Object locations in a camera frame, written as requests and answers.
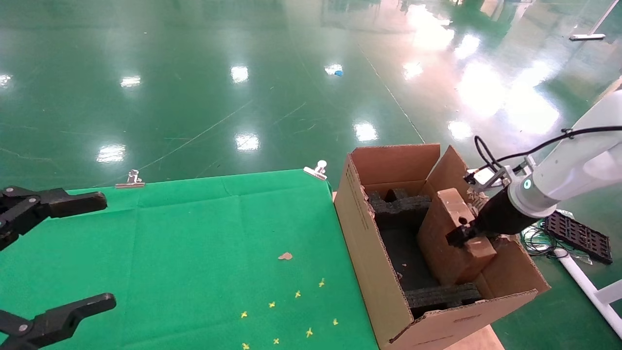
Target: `cardboard box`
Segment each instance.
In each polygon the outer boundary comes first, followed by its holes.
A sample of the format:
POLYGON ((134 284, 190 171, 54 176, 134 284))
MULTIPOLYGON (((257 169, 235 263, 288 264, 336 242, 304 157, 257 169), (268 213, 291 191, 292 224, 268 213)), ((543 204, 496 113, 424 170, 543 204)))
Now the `cardboard box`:
POLYGON ((550 289, 521 244, 513 239, 500 239, 494 245, 496 255, 473 281, 485 300, 429 311, 414 319, 366 202, 365 191, 384 195, 390 188, 405 188, 412 195, 427 194, 438 201, 447 196, 441 193, 439 197, 438 191, 456 189, 453 193, 457 191, 460 197, 450 198, 451 203, 442 201, 444 210, 438 212, 446 215, 437 215, 434 218, 437 225, 431 225, 448 227, 449 222, 455 227, 452 211, 455 212, 455 206, 462 210, 465 202, 470 201, 468 184, 462 179, 467 166, 451 146, 440 161, 439 157, 439 144, 364 147, 346 157, 335 207, 381 350, 445 349, 550 289), (455 203, 456 198, 462 199, 461 203, 455 203))

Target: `black cable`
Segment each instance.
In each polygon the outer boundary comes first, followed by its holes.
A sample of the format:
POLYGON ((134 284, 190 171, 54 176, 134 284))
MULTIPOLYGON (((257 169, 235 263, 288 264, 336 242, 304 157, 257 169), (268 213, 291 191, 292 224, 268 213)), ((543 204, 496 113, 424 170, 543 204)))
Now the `black cable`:
MULTIPOLYGON (((587 134, 587 133, 602 133, 602 132, 605 132, 605 131, 622 131, 622 125, 597 126, 597 127, 594 127, 594 128, 585 128, 585 129, 568 131, 568 132, 564 133, 563 135, 560 135, 560 136, 558 136, 556 138, 552 138, 552 139, 550 139, 548 141, 545 141, 545 142, 539 144, 538 146, 536 146, 535 148, 530 149, 529 151, 510 154, 509 156, 501 157, 499 159, 494 159, 493 158, 493 164, 497 164, 499 162, 506 161, 506 160, 511 159, 511 158, 516 158, 516 157, 521 157, 521 156, 528 156, 528 155, 530 155, 530 154, 532 154, 534 152, 537 152, 537 151, 541 150, 542 148, 545 148, 546 146, 548 146, 548 145, 550 145, 552 143, 561 141, 561 140, 563 140, 565 138, 573 138, 574 136, 582 135, 582 134, 587 134)), ((490 162, 486 162, 486 165, 479 167, 477 169, 477 171, 484 170, 486 168, 489 168, 490 166, 491 166, 490 162)))
POLYGON ((484 160, 484 162, 486 163, 486 166, 489 167, 490 169, 492 169, 493 172, 497 172, 497 168, 493 165, 497 165, 499 166, 499 168, 503 168, 503 166, 494 158, 492 152, 490 151, 490 149, 488 148, 488 145, 486 145, 486 143, 484 142, 483 139, 481 139, 481 137, 479 135, 475 135, 475 148, 477 149, 477 153, 480 154, 480 157, 484 160), (481 151, 480 148, 480 143, 482 145, 482 147, 484 147, 484 149, 486 150, 486 153, 488 153, 488 156, 491 159, 491 162, 488 161, 488 158, 486 158, 486 156, 484 156, 483 152, 481 151))
POLYGON ((573 248, 567 248, 565 247, 559 240, 557 240, 557 238, 555 238, 553 235, 551 235, 550 233, 548 233, 548 231, 542 229, 542 228, 538 228, 538 227, 532 227, 531 229, 525 231, 525 232, 521 232, 521 242, 522 244, 527 248, 527 253, 529 254, 530 257, 541 257, 541 256, 545 256, 547 258, 564 258, 567 257, 569 253, 569 250, 573 250, 573 248), (528 233, 533 233, 527 240, 525 239, 525 234, 528 233), (539 249, 534 245, 534 236, 536 235, 545 235, 548 239, 549 239, 549 246, 545 249, 539 249), (555 254, 555 249, 557 248, 562 248, 566 251, 566 254, 558 257, 555 254))

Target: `robotic arm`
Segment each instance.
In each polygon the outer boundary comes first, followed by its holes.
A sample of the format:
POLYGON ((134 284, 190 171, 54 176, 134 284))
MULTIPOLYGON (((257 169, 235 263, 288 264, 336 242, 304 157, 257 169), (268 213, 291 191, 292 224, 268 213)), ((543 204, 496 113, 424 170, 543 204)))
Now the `robotic arm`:
POLYGON ((540 165, 527 155, 517 168, 504 166, 492 176, 488 169, 470 172, 465 179, 476 191, 501 187, 508 181, 509 185, 484 205, 475 220, 447 234, 447 242, 461 247, 473 237, 518 234, 551 215, 557 203, 622 182, 620 125, 622 90, 587 111, 540 165))
MULTIPOLYGON (((60 188, 35 192, 7 187, 0 191, 0 251, 48 217, 84 214, 106 206, 101 192, 71 196, 60 188)), ((0 333, 8 335, 0 350, 36 350, 63 341, 73 336, 82 319, 115 306, 114 296, 103 293, 47 310, 32 320, 0 310, 0 333)))

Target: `white pipe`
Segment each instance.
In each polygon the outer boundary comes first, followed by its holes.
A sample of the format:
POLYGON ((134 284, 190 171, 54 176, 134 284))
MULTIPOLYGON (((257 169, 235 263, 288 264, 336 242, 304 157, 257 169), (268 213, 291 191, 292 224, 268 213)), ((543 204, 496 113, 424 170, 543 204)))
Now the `white pipe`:
POLYGON ((618 3, 618 1, 619 0, 613 0, 611 5, 609 5, 609 8, 607 9, 607 11, 605 11, 605 14, 603 15, 603 17, 601 17, 598 20, 598 22, 594 24, 594 26, 592 27, 592 29, 590 29, 590 32, 587 35, 592 35, 598 30, 598 27, 600 27, 600 25, 603 24, 603 21, 605 20, 605 18, 607 18, 607 16, 609 16, 609 13, 611 12, 611 10, 613 10, 613 8, 616 7, 616 4, 618 3))
POLYGON ((622 299, 622 280, 599 289, 594 295, 603 304, 611 304, 618 299, 622 299))
POLYGON ((592 284, 589 278, 585 276, 584 272, 581 271, 581 268, 572 260, 572 257, 566 250, 561 248, 556 248, 554 250, 555 255, 559 258, 559 261, 562 265, 568 270, 570 276, 577 281, 579 287, 583 290, 583 292, 587 295, 590 301, 596 306, 596 309, 603 315, 607 323, 613 328, 613 331, 622 339, 622 319, 613 310, 613 308, 609 304, 602 303, 597 297, 596 292, 598 291, 596 287, 592 284))

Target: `black plastic tray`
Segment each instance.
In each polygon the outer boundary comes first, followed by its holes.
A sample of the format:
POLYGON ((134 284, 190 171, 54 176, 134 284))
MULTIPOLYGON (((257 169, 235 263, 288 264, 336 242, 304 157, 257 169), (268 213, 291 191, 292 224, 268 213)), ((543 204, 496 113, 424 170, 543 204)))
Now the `black plastic tray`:
POLYGON ((559 212, 544 219, 544 229, 574 249, 587 253, 592 259, 607 265, 613 262, 609 237, 594 231, 559 212))

